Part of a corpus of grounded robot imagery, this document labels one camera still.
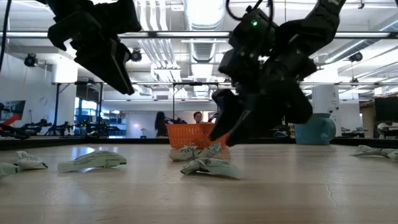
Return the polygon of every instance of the poster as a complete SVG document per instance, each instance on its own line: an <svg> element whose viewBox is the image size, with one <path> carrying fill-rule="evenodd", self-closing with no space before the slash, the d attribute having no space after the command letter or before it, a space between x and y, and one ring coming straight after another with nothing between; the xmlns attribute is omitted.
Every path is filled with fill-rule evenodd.
<svg viewBox="0 0 398 224"><path fill-rule="evenodd" d="M24 113L25 100L17 101L0 101L1 117L0 121L5 121L15 114L19 115L19 120L22 119Z"/></svg>

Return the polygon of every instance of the woman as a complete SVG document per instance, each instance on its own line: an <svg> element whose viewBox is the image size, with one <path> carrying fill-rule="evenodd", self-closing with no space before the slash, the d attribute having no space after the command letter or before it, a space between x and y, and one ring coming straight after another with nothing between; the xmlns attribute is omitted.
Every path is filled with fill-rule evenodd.
<svg viewBox="0 0 398 224"><path fill-rule="evenodd" d="M164 119L164 112L157 112L155 120L155 130L157 131L156 137L167 136L167 128L166 124L164 123Z"/></svg>

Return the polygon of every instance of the security camera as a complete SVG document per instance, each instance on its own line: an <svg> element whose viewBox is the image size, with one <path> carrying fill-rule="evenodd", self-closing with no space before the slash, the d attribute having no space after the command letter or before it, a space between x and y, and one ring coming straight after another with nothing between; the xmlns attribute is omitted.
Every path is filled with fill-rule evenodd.
<svg viewBox="0 0 398 224"><path fill-rule="evenodd" d="M30 68L37 67L39 65L39 60L37 60L36 54L27 54L24 64Z"/></svg>
<svg viewBox="0 0 398 224"><path fill-rule="evenodd" d="M131 53L131 60L133 62L140 62L142 59L141 49L133 49Z"/></svg>
<svg viewBox="0 0 398 224"><path fill-rule="evenodd" d="M360 61L362 61L362 58L363 58L363 56L362 56L361 52L358 52L358 53L355 53L355 54L349 56L348 60L350 62L360 62Z"/></svg>

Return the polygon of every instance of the ceiling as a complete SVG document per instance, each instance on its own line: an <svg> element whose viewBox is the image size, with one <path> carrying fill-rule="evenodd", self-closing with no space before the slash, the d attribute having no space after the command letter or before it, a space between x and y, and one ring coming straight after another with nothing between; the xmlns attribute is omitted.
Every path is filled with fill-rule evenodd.
<svg viewBox="0 0 398 224"><path fill-rule="evenodd" d="M98 2L112 2L107 0L95 0ZM314 7L316 0L287 0L285 1L274 1L275 3L275 17L274 21L277 24L282 24L285 21L291 21L294 19L303 19ZM183 1L181 0L171 0L166 1L166 23L169 30L187 30L187 23L185 21L184 11L183 11ZM359 0L347 0L340 14L340 26L339 31L368 31L375 30L377 27L383 25L385 21L398 20L398 9L394 0L366 0L364 9L358 9L360 1ZM254 1L245 0L231 0L231 10L237 14L242 15L245 8L249 5L254 5ZM4 9L6 6L5 0L0 0L0 17L4 16ZM141 8L141 3L138 4L137 12ZM206 14L209 11L211 5L203 5L198 8L198 13L203 14L203 18L208 17ZM263 10L268 13L268 9L265 4L262 4ZM147 22L149 24L150 19L150 8L149 2L147 2ZM52 24L54 24L52 12L44 5L37 3L35 1L23 1L23 0L13 0L9 27L10 30L42 30L46 31ZM229 15L225 15L223 18L222 30L233 30L238 22L234 21ZM334 40L331 44L319 50L316 55L328 55L340 47L352 42L353 40ZM123 43L127 45L130 49L140 48L140 44L135 39L123 40ZM180 67L180 76L182 79L190 77L192 75L192 60L190 56L189 44L182 43L181 39L171 39L171 46ZM339 81L348 82L351 77L357 77L364 75L365 73L371 71L378 71L383 66L389 65L398 61L397 50L394 47L398 46L398 41L396 40L381 40L374 45L371 45L363 50L363 60L359 63L354 63L351 69L351 63L347 61L339 61L331 65L325 65L325 70L337 70ZM209 74L208 81L218 80L223 81L223 75L217 72L217 63L222 59L223 52L230 49L227 43L216 44L216 56L212 61L214 65L210 66L211 73ZM60 52L58 49L52 47L52 44L48 40L43 39L11 39L8 45L8 52L12 55L18 57L25 57L28 51L34 50L37 53L39 59L45 60L48 63L56 63L57 57L63 55L65 57L65 52ZM153 82L155 81L150 75L152 62L149 60L146 53L143 53L142 60L140 62L128 62L127 69L131 74L132 79L140 82ZM84 68L79 69L79 77L93 77L93 74L86 71ZM360 80L361 82L377 82L379 80L386 80L390 77L395 77L398 75L398 67L396 65L391 65L386 72L379 72L375 75L370 75L367 78ZM351 86L341 86L342 90L350 90ZM360 93L363 96L372 96L372 90L374 87L365 86L357 88L356 90L351 90L346 93ZM106 92L113 91L112 88L106 87Z"/></svg>

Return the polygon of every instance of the white pillar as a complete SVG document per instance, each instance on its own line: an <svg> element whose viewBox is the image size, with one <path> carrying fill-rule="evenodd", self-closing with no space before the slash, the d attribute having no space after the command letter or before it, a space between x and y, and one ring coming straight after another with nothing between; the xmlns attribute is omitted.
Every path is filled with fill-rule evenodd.
<svg viewBox="0 0 398 224"><path fill-rule="evenodd" d="M77 81L77 74L78 65L67 58L61 58L52 67L52 81L55 83L73 83ZM66 85L60 86L60 91L63 91L59 96L57 125L66 121L72 125L75 120L76 86L69 85L65 87Z"/></svg>
<svg viewBox="0 0 398 224"><path fill-rule="evenodd" d="M314 113L330 114L330 119L332 119L336 125L336 136L341 136L338 87L334 85L313 87L312 105Z"/></svg>

